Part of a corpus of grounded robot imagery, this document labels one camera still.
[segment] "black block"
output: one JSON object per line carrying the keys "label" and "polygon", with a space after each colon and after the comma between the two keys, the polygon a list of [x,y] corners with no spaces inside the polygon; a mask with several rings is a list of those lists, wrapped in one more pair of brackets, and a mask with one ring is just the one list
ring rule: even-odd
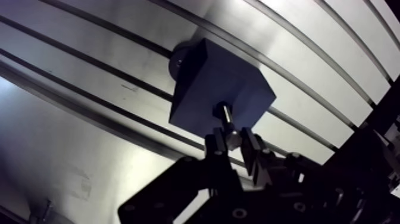
{"label": "black block", "polygon": [[203,39],[180,65],[170,123],[204,137],[221,127],[213,109],[224,101],[237,129],[253,127],[275,98],[258,68]]}

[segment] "metal panel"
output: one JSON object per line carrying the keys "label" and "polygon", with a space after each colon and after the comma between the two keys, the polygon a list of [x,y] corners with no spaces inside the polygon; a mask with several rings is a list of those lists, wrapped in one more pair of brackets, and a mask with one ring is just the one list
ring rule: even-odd
{"label": "metal panel", "polygon": [[380,61],[389,76],[395,80],[400,73],[400,51],[363,1],[326,1],[364,41]]}
{"label": "metal panel", "polygon": [[366,0],[367,4],[371,4],[379,15],[376,15],[378,18],[381,18],[383,21],[383,26],[386,28],[388,33],[390,34],[393,41],[396,43],[397,47],[400,47],[400,23],[396,18],[392,10],[389,8],[385,0]]}
{"label": "metal panel", "polygon": [[356,126],[371,112],[371,108],[357,92],[318,55],[246,2],[171,2],[214,23],[283,67],[325,98]]}
{"label": "metal panel", "polygon": [[390,86],[362,49],[313,1],[262,0],[315,42],[378,103]]}
{"label": "metal panel", "polygon": [[117,207],[173,163],[3,78],[0,88],[2,164],[34,203],[49,198],[76,224],[119,223]]}
{"label": "metal panel", "polygon": [[[191,29],[192,24],[186,22],[182,18],[178,16],[172,17],[174,14],[166,14],[166,10],[162,10],[162,8],[157,7],[146,1],[147,5],[143,5],[142,1],[118,1],[117,6],[113,5],[113,1],[76,1],[76,0],[63,0],[68,4],[71,4],[74,7],[77,7],[81,10],[87,11],[94,15],[99,16],[107,21],[111,21],[118,26],[121,26],[124,29],[131,30],[138,35],[141,35],[151,41],[154,41],[157,44],[160,44],[163,47],[171,49],[173,46],[165,44],[165,41],[159,36],[154,36],[149,34],[149,32],[145,29],[139,29],[136,27],[135,23],[132,21],[136,21],[139,23],[140,21],[146,19],[146,16],[149,11],[157,11],[160,14],[157,18],[152,19],[151,27],[155,29],[160,28],[160,24],[163,24],[164,21],[168,20],[170,23],[180,24],[180,29],[182,30],[182,35],[180,32],[174,33],[174,30],[163,29],[163,36],[167,39],[187,39],[185,37],[185,30]],[[138,8],[143,7],[141,12],[138,12]],[[118,16],[110,15],[110,11],[117,11]],[[232,47],[229,50],[237,52],[237,49]],[[277,74],[270,69],[268,69],[264,65],[260,65],[261,71],[266,76],[267,80],[270,82],[270,85],[273,87],[275,93],[278,95],[276,102],[273,104],[273,109],[279,110],[281,113],[289,116],[294,119],[296,122],[300,123],[305,128],[310,131],[317,133],[323,139],[327,140],[329,143],[333,144],[336,147],[340,147],[351,135],[352,131],[349,127],[346,127],[345,124],[340,122],[334,115],[329,113],[325,108],[321,105],[317,104],[317,102],[313,101],[309,96],[301,92],[298,88],[294,87],[293,84],[289,83],[287,80],[283,78],[279,78]]]}
{"label": "metal panel", "polygon": [[[173,125],[168,124],[168,115],[170,103],[164,101],[161,98],[156,97],[146,91],[141,89],[127,89],[122,86],[129,86],[125,81],[119,80],[109,73],[102,71],[82,60],[74,58],[60,50],[57,50],[43,42],[33,39],[17,30],[14,30],[7,25],[0,24],[0,30],[2,30],[2,36],[0,41],[0,46],[6,51],[10,51],[16,56],[26,60],[43,70],[54,74],[79,88],[82,88],[94,95],[103,98],[131,113],[141,116],[147,120],[152,121],[164,128],[172,130],[178,134],[181,134],[189,139],[194,140],[200,144],[203,143],[203,139],[187,133]],[[262,126],[271,126],[271,119],[264,120],[260,119],[258,122]],[[283,127],[275,129],[291,129],[292,133],[290,138],[293,139],[291,142],[292,147],[287,148],[289,151],[291,149],[301,153],[306,153],[308,151],[316,150],[319,154],[327,155],[326,159],[332,154],[323,145],[319,144],[315,140],[307,137],[300,131],[294,129],[290,125],[283,122],[274,122],[275,124],[281,125]],[[284,139],[272,139],[269,140],[273,128],[269,132],[260,132],[260,135],[268,142],[271,142],[278,147],[284,144]],[[312,145],[302,144],[304,138],[310,139]],[[242,161],[240,154],[232,154],[235,159]],[[322,157],[316,155],[310,155],[311,158],[317,159],[319,163],[324,163],[325,160],[320,160]]]}

